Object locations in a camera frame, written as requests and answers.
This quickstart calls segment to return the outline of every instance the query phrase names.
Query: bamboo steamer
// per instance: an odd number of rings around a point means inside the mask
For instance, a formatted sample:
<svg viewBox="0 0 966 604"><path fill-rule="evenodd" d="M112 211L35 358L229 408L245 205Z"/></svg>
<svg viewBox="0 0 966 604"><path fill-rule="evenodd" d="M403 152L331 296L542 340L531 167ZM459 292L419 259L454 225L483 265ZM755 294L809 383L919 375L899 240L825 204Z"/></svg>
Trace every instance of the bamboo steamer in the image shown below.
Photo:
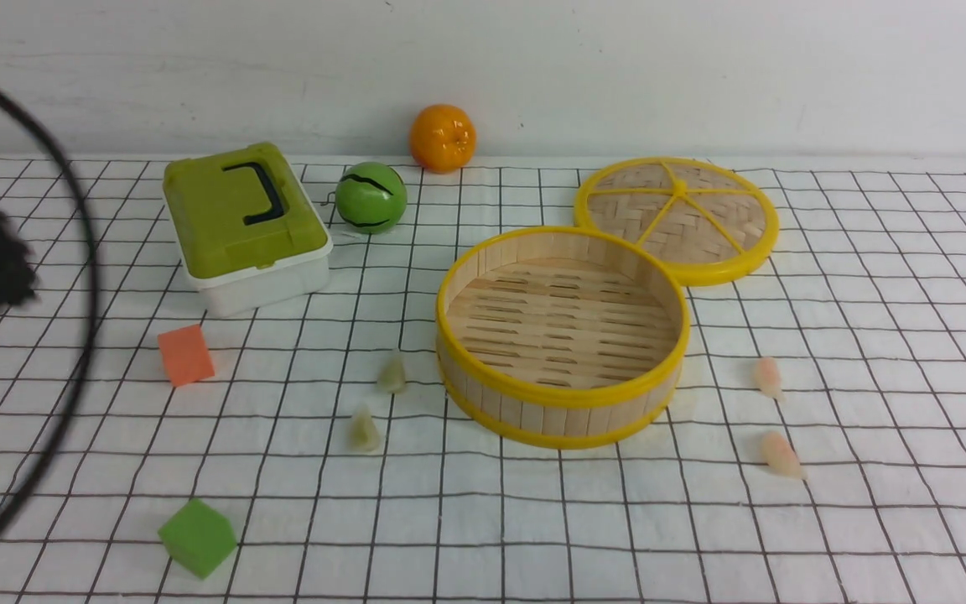
<svg viewBox="0 0 966 604"><path fill-rule="evenodd" d="M688 346L682 286L754 272L779 233L758 187L681 158L601 169L574 216L576 226L476 245L436 301L449 396L487 429L541 447L595 447L647 427Z"/></svg>
<svg viewBox="0 0 966 604"><path fill-rule="evenodd" d="M759 187L717 165L672 157L601 169L579 188L574 216L576 226L643 248L683 286L754 272L781 230Z"/></svg>
<svg viewBox="0 0 966 604"><path fill-rule="evenodd" d="M672 397L688 344L683 291L628 241L573 226L493 237L438 292L436 351L449 395L522 443L614 443Z"/></svg>

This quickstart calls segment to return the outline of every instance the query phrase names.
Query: orange foam cube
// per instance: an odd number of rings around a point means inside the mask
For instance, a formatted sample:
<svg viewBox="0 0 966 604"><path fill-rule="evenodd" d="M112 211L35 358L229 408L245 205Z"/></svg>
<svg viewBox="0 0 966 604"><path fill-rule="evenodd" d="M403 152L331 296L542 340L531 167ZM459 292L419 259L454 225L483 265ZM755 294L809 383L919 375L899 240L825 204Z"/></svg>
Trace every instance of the orange foam cube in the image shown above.
<svg viewBox="0 0 966 604"><path fill-rule="evenodd" d="M174 388L215 377L215 364L199 325L158 334L158 351L162 352L162 367Z"/></svg>

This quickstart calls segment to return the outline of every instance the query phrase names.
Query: green ball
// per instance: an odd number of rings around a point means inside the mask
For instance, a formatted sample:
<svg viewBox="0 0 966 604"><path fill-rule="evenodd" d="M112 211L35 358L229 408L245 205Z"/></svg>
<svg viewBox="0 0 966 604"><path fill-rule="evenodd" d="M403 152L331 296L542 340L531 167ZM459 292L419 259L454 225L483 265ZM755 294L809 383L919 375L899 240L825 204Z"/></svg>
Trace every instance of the green ball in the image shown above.
<svg viewBox="0 0 966 604"><path fill-rule="evenodd" d="M338 180L334 203L345 222L364 233L381 233L405 214L408 192L402 176L377 161L353 165Z"/></svg>

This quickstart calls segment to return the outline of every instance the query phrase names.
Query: yellow spoke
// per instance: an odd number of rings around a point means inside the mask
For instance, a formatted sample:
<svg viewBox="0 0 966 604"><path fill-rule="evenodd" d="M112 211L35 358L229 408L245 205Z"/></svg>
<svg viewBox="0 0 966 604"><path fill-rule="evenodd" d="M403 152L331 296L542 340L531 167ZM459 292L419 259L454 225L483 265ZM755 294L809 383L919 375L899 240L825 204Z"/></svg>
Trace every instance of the yellow spoke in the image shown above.
<svg viewBox="0 0 966 604"><path fill-rule="evenodd" d="M636 247L643 245L643 242L647 240L647 236L655 231L655 227L658 226L658 222L663 216L666 216L667 211L670 211L670 207L673 206L673 203L676 202L677 199L677 195L670 195L670 199L667 199L666 203L664 203L661 209L659 209L658 214L655 215L654 221L651 221L651 223L647 225L647 229L643 230L643 234L640 236L640 238L637 238Z"/></svg>
<svg viewBox="0 0 966 604"><path fill-rule="evenodd" d="M661 165L662 169L666 170L666 176L670 177L670 183L673 185L673 188L678 188L678 176L673 173L673 169L668 167L668 164L666 164L664 161L659 161L658 163Z"/></svg>
<svg viewBox="0 0 966 604"><path fill-rule="evenodd" d="M736 252L744 253L744 248L740 247L740 244L736 243L736 240L730 236L729 231L725 230L725 227L721 226L721 223L714 219L714 214L710 214L709 211L703 209L703 207L699 203L695 202L694 199L691 199L690 196L685 196L685 198L683 198L683 202L687 203L688 206L694 207L695 210L706 218L706 221L712 223L712 225L714 225L714 229L718 229L718 232L721 233L721 236L725 237L725 241L728 241L729 245L732 245L736 248Z"/></svg>
<svg viewBox="0 0 966 604"><path fill-rule="evenodd" d="M670 189L595 189L587 191L587 195L635 195L635 194L654 194L654 195L673 195Z"/></svg>
<svg viewBox="0 0 966 604"><path fill-rule="evenodd" d="M751 195L744 189L688 189L689 194Z"/></svg>

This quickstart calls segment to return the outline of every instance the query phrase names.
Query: black handle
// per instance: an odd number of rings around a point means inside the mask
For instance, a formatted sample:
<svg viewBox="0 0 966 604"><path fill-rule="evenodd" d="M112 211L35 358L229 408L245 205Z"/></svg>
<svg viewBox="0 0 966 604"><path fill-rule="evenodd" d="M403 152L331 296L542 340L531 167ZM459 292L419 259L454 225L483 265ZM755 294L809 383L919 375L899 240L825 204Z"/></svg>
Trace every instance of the black handle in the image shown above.
<svg viewBox="0 0 966 604"><path fill-rule="evenodd" d="M223 168L222 172L230 172L231 169L241 168L252 168L252 171L256 172L256 177L260 180L260 184L263 185L263 190L266 192L267 198L271 200L271 210L264 211L262 214L245 216L245 226L251 227L252 225L258 225L260 222L273 221L275 218L283 217L285 215L285 204L281 201L281 196L278 195L278 189L275 187L273 180L271 180L271 176L263 168L263 165L260 165L257 161L248 161L244 164L230 165L229 168Z"/></svg>

